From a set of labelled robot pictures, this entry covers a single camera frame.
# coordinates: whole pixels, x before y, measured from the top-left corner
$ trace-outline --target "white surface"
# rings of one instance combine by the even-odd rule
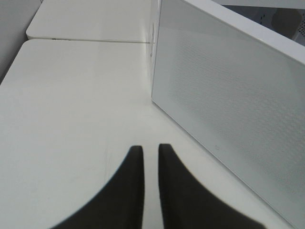
[[[305,9],[305,0],[213,0],[221,5]]]
[[[212,1],[188,2],[162,2],[153,100],[305,228],[305,47]]]
[[[26,40],[25,31],[40,4],[40,0],[0,1],[0,78]]]
[[[149,42],[151,0],[45,0],[29,39]]]
[[[290,228],[152,103],[146,45],[23,45],[0,86],[0,228],[58,223],[99,191],[131,145],[144,148],[143,228],[162,228],[159,143],[172,144],[196,178],[226,203],[268,229]]]

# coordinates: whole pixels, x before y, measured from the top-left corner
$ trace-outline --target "white partition panel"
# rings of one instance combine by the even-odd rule
[[[152,99],[305,228],[305,47],[209,0],[163,0]]]

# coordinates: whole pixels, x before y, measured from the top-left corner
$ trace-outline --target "desk surface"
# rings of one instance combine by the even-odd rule
[[[44,0],[29,39],[149,42],[151,0]]]
[[[0,86],[0,228],[49,228],[72,214],[142,145],[143,228],[162,228],[159,143],[170,143],[220,199],[289,229],[273,210],[151,101],[146,45],[32,40]]]

